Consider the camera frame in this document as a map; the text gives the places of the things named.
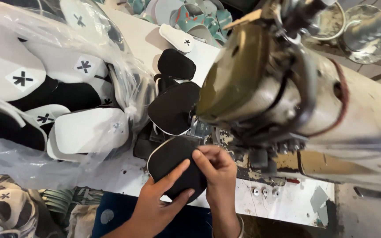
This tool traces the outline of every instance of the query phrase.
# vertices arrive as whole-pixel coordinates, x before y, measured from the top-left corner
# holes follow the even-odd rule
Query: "industrial sewing machine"
[[[264,175],[275,176],[278,154],[311,150],[374,175],[372,182],[372,176],[354,173],[355,183],[381,184],[381,84],[306,47],[318,50],[326,42],[331,49],[326,52],[380,64],[381,12],[368,5],[342,10],[342,28],[321,44],[313,41],[311,36],[324,31],[320,26],[338,21],[330,12],[334,4],[269,0],[226,26],[232,34],[191,115],[231,133],[233,148],[251,152],[250,168]],[[381,198],[381,192],[355,189],[360,196]]]

